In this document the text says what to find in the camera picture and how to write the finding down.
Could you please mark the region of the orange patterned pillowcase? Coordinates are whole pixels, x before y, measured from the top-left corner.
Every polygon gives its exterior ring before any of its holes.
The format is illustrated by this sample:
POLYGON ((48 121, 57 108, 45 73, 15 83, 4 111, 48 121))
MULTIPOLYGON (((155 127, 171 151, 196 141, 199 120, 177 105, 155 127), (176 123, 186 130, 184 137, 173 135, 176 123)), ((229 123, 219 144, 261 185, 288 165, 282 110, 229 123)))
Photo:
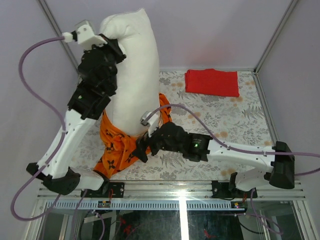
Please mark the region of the orange patterned pillowcase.
POLYGON ((93 170, 110 178, 138 161, 132 152, 137 138, 148 131, 140 123, 141 117, 169 103, 161 92, 142 100, 133 97, 127 103, 120 103, 117 96, 112 97, 101 115, 99 135, 104 152, 93 170))

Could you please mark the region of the white pillow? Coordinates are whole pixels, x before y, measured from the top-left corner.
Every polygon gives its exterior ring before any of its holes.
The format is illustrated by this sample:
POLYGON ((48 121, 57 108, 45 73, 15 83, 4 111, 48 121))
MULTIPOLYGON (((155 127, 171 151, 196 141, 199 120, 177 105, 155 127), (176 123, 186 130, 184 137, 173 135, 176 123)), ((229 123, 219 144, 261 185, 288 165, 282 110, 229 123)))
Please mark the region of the white pillow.
POLYGON ((132 136, 145 131, 140 123, 145 112, 160 106, 160 63, 150 19, 141 8, 108 16, 100 32, 116 39, 126 58, 117 64, 117 90, 105 108, 114 127, 132 136))

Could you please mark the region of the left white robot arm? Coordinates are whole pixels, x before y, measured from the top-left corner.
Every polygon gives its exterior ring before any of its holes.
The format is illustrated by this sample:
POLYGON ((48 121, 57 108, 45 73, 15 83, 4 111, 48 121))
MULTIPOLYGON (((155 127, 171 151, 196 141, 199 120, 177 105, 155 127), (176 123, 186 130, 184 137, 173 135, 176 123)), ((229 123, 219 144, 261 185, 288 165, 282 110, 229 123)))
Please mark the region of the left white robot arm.
POLYGON ((82 185, 101 198, 109 193, 106 177, 96 172, 77 173, 70 163, 82 139, 116 94, 116 65, 125 58, 116 39, 103 34, 89 39, 78 66, 81 82, 67 104, 65 116, 61 117, 61 128, 43 158, 26 167, 48 190, 65 196, 82 185))

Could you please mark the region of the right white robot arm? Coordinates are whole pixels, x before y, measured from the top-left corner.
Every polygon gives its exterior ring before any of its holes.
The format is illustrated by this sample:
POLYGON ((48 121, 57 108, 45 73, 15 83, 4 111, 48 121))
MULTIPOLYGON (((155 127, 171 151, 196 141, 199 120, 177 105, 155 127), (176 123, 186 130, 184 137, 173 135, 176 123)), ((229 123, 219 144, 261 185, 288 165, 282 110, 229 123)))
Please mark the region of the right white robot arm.
POLYGON ((227 161, 251 167, 251 170, 236 172, 230 177, 227 189, 236 198, 267 184, 284 190, 295 187, 295 157, 282 141, 267 147, 218 143, 210 135, 190 133, 169 122, 139 137, 132 154, 145 163, 148 161, 147 150, 153 156, 162 150, 180 153, 196 163, 227 161))

